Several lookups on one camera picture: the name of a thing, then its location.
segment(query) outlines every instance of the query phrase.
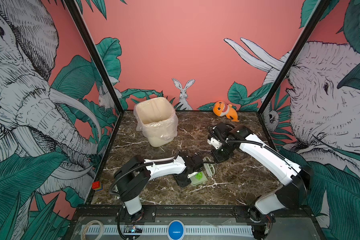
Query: trash bin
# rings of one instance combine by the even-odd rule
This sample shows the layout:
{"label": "trash bin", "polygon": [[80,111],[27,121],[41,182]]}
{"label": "trash bin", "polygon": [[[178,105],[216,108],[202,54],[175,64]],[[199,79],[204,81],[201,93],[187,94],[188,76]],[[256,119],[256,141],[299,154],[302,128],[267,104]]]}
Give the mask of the trash bin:
{"label": "trash bin", "polygon": [[135,105],[136,131],[143,131],[152,147],[160,147],[177,136],[178,118],[165,98],[152,98]]}

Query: marble tabletop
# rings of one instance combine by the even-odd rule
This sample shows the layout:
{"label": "marble tabletop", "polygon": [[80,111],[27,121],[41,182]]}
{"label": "marble tabletop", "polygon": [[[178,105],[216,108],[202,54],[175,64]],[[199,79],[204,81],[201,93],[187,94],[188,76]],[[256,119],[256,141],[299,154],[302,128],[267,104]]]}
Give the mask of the marble tabletop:
{"label": "marble tabletop", "polygon": [[[238,113],[240,124],[250,128],[267,142],[264,131],[255,113]],[[207,143],[210,125],[219,122],[237,125],[226,117],[209,112],[177,112],[178,132],[174,140],[161,147],[152,147],[142,132],[136,131],[137,121],[132,111],[126,111],[117,136],[101,173],[103,190],[96,192],[92,204],[120,204],[120,200],[108,194],[113,175],[134,155],[146,159],[161,159],[174,156],[179,150],[194,154],[210,151]],[[240,205],[251,204],[256,197],[278,188],[277,178],[253,157],[235,150],[231,159],[215,165],[215,175],[197,186],[180,188],[172,175],[151,180],[141,192],[142,204],[164,205]]]}

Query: blue button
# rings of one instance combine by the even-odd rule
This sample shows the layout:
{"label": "blue button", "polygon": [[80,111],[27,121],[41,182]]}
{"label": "blue button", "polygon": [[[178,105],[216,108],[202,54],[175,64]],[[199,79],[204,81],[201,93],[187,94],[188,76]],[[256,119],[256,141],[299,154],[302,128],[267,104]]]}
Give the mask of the blue button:
{"label": "blue button", "polygon": [[179,220],[173,220],[168,226],[168,238],[181,240],[184,237],[184,225]]}

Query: wallpaper mural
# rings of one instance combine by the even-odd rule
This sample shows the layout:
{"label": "wallpaper mural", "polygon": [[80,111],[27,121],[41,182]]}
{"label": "wallpaper mural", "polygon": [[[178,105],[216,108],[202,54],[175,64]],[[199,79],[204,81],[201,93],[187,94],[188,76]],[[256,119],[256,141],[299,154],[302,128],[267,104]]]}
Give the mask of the wallpaper mural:
{"label": "wallpaper mural", "polygon": [[86,199],[117,120],[98,75],[61,2],[0,0],[0,240],[59,239]]}
{"label": "wallpaper mural", "polygon": [[263,117],[279,152],[314,170],[307,204],[327,239],[360,239],[360,0],[331,7]]}
{"label": "wallpaper mural", "polygon": [[[76,2],[123,108],[133,109],[136,103],[164,96],[177,110],[211,110],[216,101],[228,100],[237,110],[257,111],[261,99],[271,88],[271,77],[283,67],[287,58],[283,55],[293,47],[302,31],[300,11],[304,1],[235,0],[235,9],[218,0],[158,0],[155,4],[123,0]],[[305,21],[315,4],[304,10]],[[252,25],[235,24],[251,21],[257,14],[253,9],[261,9],[270,17]],[[284,12],[288,12],[288,17],[278,17]],[[268,32],[258,31],[270,24],[278,25],[277,31],[273,28]],[[243,64],[232,50],[243,48],[226,38],[236,38],[243,32],[273,46],[273,53],[281,60],[248,56],[248,61],[264,73]],[[279,37],[280,41],[273,43],[266,37],[269,35]],[[99,46],[105,39],[116,38],[120,42],[114,47]],[[261,55],[259,46],[244,38],[242,41],[257,56]],[[269,81],[262,85],[265,72],[269,72]],[[106,106],[108,101],[100,95],[101,105]]]}

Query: plush toy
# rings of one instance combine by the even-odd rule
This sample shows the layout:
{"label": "plush toy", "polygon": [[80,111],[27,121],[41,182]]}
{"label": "plush toy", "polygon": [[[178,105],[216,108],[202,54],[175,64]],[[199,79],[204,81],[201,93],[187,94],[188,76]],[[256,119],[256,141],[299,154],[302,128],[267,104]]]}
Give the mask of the plush toy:
{"label": "plush toy", "polygon": [[213,106],[213,112],[221,117],[226,116],[227,118],[231,119],[233,122],[240,122],[237,117],[237,112],[234,108],[232,108],[232,104],[226,104],[223,101],[218,101]]}

